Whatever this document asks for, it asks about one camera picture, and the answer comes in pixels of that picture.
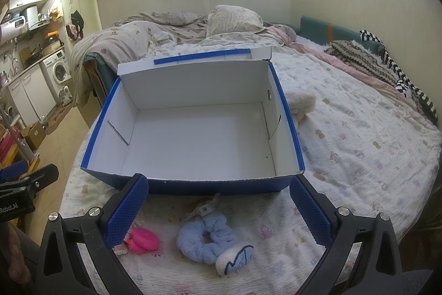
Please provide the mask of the person's right hand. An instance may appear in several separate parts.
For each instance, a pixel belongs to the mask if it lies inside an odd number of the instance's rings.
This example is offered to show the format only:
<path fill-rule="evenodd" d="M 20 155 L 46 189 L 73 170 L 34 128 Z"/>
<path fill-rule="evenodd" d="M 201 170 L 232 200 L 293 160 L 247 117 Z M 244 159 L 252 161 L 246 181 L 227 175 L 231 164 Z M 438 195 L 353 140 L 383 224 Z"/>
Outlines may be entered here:
<path fill-rule="evenodd" d="M 7 272 L 10 278 L 17 284 L 29 283 L 31 274 L 20 249 L 20 238 L 7 222 L 1 224 L 1 253 L 7 262 Z"/>

